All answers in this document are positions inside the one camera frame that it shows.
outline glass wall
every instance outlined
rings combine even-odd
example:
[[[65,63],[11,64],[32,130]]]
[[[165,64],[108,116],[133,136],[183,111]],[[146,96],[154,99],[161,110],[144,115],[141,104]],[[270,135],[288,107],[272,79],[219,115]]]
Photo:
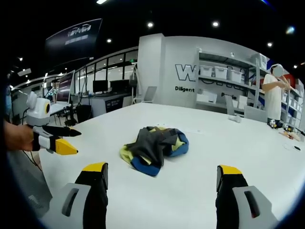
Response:
[[[110,56],[96,63],[85,66],[75,73],[75,93],[93,93],[94,80],[108,80],[110,90],[111,81],[129,80],[133,72],[133,62],[137,62],[138,50]]]

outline black ceiling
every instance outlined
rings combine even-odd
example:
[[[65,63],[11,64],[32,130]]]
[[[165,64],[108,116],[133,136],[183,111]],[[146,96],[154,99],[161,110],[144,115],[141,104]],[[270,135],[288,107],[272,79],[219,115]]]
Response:
[[[54,33],[83,21],[103,18],[97,57],[138,45],[139,37],[162,32],[165,36],[212,37],[251,48],[281,63],[297,78],[305,78],[305,26],[301,1],[269,0],[96,0],[20,1],[8,10],[10,21],[7,72],[31,68],[28,78],[11,76],[11,84],[44,76],[44,41]],[[218,20],[220,27],[211,27]],[[146,24],[154,22],[148,29]],[[286,35],[289,25],[295,33]],[[267,47],[272,41],[274,46]],[[60,66],[54,73],[84,65]]]

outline white shirt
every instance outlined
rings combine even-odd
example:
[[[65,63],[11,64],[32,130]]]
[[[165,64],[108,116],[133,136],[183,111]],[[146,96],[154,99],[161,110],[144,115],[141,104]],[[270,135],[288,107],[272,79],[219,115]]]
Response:
[[[266,74],[263,84],[277,82],[278,80],[270,74]],[[282,109],[282,89],[275,87],[272,90],[265,93],[265,109],[267,111],[268,118],[280,120]]]

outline white table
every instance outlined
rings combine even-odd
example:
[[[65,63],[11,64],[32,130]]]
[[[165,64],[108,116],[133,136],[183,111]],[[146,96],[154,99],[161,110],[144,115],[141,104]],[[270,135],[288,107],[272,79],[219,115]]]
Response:
[[[132,169],[119,149],[145,126],[161,125],[183,131],[186,155],[167,158],[157,177]],[[75,182],[91,163],[109,163],[108,229],[216,228],[216,170],[219,164],[243,172],[282,219],[305,179],[305,145],[290,140],[264,123],[183,107],[136,104],[75,126],[81,136],[66,138],[77,155],[40,151],[41,165],[52,194]]]

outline sleeve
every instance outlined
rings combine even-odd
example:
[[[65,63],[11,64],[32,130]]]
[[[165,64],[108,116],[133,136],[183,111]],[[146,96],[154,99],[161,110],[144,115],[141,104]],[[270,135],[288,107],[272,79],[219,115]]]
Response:
[[[265,75],[265,78],[264,78],[263,84],[268,84],[268,83],[271,83],[271,82],[272,82],[272,81],[271,81],[270,75],[269,75],[269,74],[266,74],[266,75]]]

